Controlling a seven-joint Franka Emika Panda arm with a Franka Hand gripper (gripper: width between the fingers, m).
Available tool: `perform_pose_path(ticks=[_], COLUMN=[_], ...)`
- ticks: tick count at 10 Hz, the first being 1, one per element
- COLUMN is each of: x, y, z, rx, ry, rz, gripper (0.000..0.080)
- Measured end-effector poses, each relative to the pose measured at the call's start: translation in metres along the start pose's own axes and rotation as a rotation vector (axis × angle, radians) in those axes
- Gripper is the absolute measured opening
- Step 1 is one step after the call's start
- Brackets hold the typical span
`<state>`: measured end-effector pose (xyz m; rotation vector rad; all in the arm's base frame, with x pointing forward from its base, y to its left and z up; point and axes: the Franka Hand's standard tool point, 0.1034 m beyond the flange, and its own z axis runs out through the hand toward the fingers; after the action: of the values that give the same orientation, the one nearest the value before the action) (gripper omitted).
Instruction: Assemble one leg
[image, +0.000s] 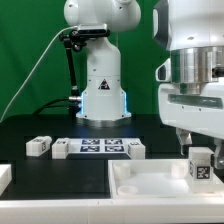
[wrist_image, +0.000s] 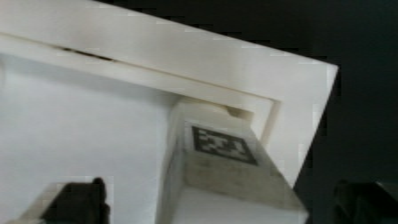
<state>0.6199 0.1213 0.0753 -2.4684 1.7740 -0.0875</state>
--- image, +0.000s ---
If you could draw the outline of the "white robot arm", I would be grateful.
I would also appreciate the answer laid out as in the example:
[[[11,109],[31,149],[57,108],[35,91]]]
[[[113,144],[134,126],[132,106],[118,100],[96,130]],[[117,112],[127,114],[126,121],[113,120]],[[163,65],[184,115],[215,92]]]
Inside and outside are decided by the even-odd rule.
[[[81,93],[83,122],[102,125],[130,117],[120,84],[121,55],[108,36],[137,30],[138,61],[151,40],[169,53],[155,70],[161,121],[176,129],[180,144],[193,132],[215,139],[213,165],[224,169],[224,0],[157,0],[152,20],[142,22],[138,0],[66,0],[73,51],[87,50],[87,86]]]

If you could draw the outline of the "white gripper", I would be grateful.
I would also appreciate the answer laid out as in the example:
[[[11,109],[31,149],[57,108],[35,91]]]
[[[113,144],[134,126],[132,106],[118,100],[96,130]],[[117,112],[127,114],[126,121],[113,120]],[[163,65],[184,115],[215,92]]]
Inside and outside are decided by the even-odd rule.
[[[200,95],[182,95],[177,85],[161,84],[158,101],[162,122],[177,127],[181,154],[192,146],[191,132],[218,138],[214,167],[224,169],[224,82],[205,84]]]

